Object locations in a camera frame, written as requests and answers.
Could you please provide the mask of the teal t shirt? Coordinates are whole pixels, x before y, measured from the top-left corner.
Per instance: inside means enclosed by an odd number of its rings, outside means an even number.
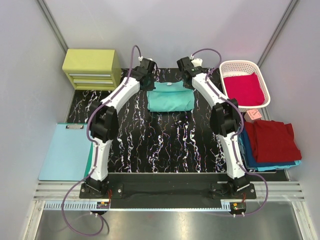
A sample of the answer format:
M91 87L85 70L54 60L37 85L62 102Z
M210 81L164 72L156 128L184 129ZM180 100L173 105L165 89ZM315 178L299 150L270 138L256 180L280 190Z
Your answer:
M147 109L150 112L186 112L195 107L194 91L184 82L155 82L155 89L147 91Z

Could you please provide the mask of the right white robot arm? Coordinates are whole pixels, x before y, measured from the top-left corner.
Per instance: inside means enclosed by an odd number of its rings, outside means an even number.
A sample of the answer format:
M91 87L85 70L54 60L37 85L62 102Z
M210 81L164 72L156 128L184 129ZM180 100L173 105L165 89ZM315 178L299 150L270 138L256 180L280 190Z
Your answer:
M243 129L243 119L236 99L228 99L207 77L201 66L195 66L189 57L177 60L182 73L183 86L197 90L211 107L210 128L218 136L226 161L229 177L221 195L239 198L250 185L239 149L238 135Z

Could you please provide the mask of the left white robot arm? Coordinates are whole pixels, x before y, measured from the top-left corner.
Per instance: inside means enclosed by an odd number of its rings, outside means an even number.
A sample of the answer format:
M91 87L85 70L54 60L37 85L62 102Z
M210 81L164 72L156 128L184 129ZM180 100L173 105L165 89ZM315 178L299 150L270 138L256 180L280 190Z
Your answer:
M97 198L108 193L108 160L112 142L119 133L118 113L130 98L139 91L155 88L153 70L157 64L150 58L140 58L139 66L106 98L90 106L87 137L92 142L92 160L89 174L84 181L86 192Z

